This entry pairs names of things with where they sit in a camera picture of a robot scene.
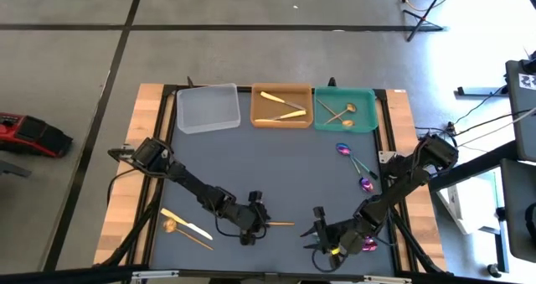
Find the orange plastic bin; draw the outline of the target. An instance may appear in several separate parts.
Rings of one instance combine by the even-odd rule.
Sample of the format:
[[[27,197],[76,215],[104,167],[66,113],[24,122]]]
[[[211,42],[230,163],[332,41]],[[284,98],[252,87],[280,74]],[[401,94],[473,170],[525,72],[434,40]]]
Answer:
[[[260,96],[265,91],[285,101],[291,101],[306,108],[305,116],[288,118],[280,121],[254,121],[254,119],[266,119],[284,115],[293,111],[299,111],[294,107],[270,101]],[[313,121],[312,88],[303,83],[255,83],[251,86],[250,120],[254,127],[280,128],[280,129],[305,129]]]

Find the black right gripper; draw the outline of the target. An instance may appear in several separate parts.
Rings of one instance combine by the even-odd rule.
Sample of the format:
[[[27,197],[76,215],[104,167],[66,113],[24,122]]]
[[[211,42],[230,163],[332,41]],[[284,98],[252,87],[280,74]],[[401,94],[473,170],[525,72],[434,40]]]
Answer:
[[[319,243],[305,245],[304,249],[321,251],[323,254],[331,253],[339,248],[344,256],[357,255],[363,249],[368,238],[362,224],[355,219],[347,219],[331,225],[311,227],[301,234],[301,237],[318,235]]]

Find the cream-handled table knife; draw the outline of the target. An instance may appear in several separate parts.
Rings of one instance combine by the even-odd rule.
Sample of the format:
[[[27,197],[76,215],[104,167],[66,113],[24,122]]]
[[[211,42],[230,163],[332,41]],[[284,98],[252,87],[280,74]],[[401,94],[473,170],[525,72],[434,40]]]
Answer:
[[[306,110],[306,108],[303,107],[303,106],[300,106],[300,105],[298,105],[296,103],[293,103],[291,101],[285,101],[285,100],[281,99],[280,97],[274,96],[274,95],[269,94],[269,93],[267,93],[265,91],[262,91],[260,93],[260,96],[262,96],[262,97],[264,97],[264,98],[266,98],[267,100],[270,100],[270,101],[276,101],[276,102],[279,102],[279,103],[294,107],[297,110],[302,110],[302,111]]]
[[[305,116],[306,114],[307,114],[307,111],[299,110],[299,111],[293,111],[293,112],[290,112],[290,113],[287,113],[287,114],[284,114],[284,115],[280,115],[280,116],[274,116],[274,117],[271,117],[271,118],[254,119],[254,121],[280,121],[280,120],[284,120],[284,119],[288,119],[288,118]]]
[[[183,225],[183,226],[195,231],[196,233],[200,234],[201,236],[203,236],[204,238],[206,238],[208,240],[213,239],[213,236],[211,234],[209,234],[206,230],[201,229],[200,227],[198,227],[197,225],[195,225],[193,223],[187,222],[186,220],[180,218],[178,215],[174,214],[172,211],[170,211],[168,209],[161,209],[160,213],[162,215],[168,217],[172,221],[174,221],[176,224]]]

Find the wooden table side board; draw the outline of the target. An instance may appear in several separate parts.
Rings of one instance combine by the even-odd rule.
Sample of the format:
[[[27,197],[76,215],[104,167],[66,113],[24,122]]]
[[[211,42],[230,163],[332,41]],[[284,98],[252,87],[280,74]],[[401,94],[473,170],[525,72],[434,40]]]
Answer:
[[[396,152],[409,155],[418,140],[408,94],[405,90],[387,90],[386,95]],[[418,187],[405,202],[413,236],[433,262],[445,271],[446,259],[428,187]]]
[[[137,98],[127,116],[129,127],[120,144],[138,146],[154,133],[163,92],[162,84],[140,85]],[[131,171],[125,163],[118,163],[112,175],[110,192],[105,192],[106,214],[95,250],[93,262],[101,263],[126,238],[134,225],[137,204],[142,194],[143,176]]]

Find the grey flat object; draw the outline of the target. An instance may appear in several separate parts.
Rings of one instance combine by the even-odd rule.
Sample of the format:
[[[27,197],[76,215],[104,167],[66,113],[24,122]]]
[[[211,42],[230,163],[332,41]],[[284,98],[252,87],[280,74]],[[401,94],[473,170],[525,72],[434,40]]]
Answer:
[[[0,160],[0,175],[12,174],[22,178],[29,177],[32,172],[15,164]]]

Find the black aluminium table frame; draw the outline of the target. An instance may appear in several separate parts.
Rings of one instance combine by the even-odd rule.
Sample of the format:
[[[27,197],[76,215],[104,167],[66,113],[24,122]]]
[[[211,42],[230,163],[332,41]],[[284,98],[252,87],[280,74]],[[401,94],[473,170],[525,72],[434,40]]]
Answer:
[[[449,272],[422,273],[418,271],[402,271],[399,266],[399,256],[393,259],[394,274],[391,277],[410,278],[413,284],[517,284],[506,281],[491,281],[462,276],[455,276]],[[111,284],[115,282],[131,281],[134,271],[157,271],[151,270],[147,264],[141,265],[97,265],[90,268],[60,270],[60,271],[36,271],[30,273],[0,275],[0,284]],[[216,279],[256,279],[276,281],[284,279],[307,280],[307,281],[350,281],[363,282],[365,275],[333,275],[333,274],[300,274],[300,273],[275,273],[275,272],[245,272],[245,271],[205,271],[205,270],[179,270],[180,276],[206,277]]]

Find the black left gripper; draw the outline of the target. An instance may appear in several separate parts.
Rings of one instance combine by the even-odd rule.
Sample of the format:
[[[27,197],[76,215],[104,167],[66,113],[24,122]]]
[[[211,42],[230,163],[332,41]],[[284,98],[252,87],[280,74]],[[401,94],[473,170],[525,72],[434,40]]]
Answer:
[[[271,217],[262,202],[232,204],[228,209],[228,219],[240,228],[241,245],[254,245],[257,240],[265,237],[271,227],[267,224]]]

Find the black diagonal beam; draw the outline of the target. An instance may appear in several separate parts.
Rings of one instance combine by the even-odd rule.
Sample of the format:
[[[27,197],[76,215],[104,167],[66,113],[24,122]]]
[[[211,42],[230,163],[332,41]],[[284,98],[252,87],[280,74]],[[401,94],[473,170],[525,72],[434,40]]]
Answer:
[[[449,188],[473,176],[496,168],[502,159],[517,160],[518,150],[516,141],[511,141],[482,154],[466,163],[455,166],[448,172],[434,177],[428,184],[431,193]]]

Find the black equipment floor stand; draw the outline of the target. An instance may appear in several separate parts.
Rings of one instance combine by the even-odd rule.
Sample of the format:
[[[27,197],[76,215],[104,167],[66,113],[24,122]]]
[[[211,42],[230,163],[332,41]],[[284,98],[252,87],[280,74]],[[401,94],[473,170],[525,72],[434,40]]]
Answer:
[[[430,6],[422,14],[417,14],[407,9],[403,10],[404,14],[410,15],[417,20],[417,24],[411,29],[410,34],[406,39],[408,43],[411,42],[415,35],[419,32],[430,33],[440,32],[444,30],[442,26],[432,23],[427,19],[428,15],[430,14],[431,10],[434,8],[437,2],[438,0],[433,0]]]

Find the teal plastic bin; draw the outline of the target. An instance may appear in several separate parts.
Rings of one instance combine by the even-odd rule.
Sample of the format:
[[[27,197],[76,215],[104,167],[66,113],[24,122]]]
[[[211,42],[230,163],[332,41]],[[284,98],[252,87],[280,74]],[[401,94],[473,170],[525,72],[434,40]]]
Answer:
[[[346,109],[348,103],[357,107],[356,112],[346,112],[342,119],[354,121],[352,127],[344,127],[336,119],[327,125],[325,122],[333,117],[333,114],[317,102],[320,100],[335,113]],[[371,89],[364,88],[339,88],[334,86],[318,87],[314,91],[314,127],[317,130],[332,132],[355,132],[367,133],[378,127],[377,111],[375,107],[376,96]]]

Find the white box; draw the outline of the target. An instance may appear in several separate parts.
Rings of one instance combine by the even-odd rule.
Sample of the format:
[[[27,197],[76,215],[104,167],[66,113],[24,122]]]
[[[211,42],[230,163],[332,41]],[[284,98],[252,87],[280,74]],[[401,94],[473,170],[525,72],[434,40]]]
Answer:
[[[470,235],[481,229],[500,229],[496,215],[500,198],[497,194],[495,171],[488,171],[444,188],[436,195],[463,235]]]

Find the silver frame bracket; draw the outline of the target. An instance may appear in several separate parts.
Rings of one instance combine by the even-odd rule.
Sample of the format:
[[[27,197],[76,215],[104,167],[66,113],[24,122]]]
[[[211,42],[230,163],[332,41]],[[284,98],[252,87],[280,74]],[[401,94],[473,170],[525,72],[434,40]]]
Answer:
[[[135,281],[137,284],[140,284],[148,280],[174,278],[179,277],[179,275],[179,270],[134,271],[131,274],[131,281]]]
[[[390,276],[364,276],[363,282],[373,284],[413,284],[410,278]]]

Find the red and black case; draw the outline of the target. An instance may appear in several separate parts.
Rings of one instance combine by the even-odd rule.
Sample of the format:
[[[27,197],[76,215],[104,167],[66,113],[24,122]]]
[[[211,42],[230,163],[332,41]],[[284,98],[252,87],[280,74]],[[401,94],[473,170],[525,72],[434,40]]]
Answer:
[[[63,157],[73,138],[33,116],[0,112],[0,151]]]

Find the black stand base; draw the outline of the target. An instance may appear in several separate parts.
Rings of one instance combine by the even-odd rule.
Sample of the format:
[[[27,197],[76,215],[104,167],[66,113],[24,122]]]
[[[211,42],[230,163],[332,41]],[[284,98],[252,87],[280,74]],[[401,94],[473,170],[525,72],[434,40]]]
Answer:
[[[457,87],[454,90],[456,96],[507,96],[508,87],[506,85],[500,87]]]

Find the clear plastic bin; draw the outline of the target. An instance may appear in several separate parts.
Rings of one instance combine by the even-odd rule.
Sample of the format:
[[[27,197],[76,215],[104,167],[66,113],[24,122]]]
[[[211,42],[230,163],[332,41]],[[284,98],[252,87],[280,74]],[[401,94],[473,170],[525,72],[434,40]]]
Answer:
[[[177,126],[186,134],[238,127],[238,86],[234,83],[188,88],[177,93]]]

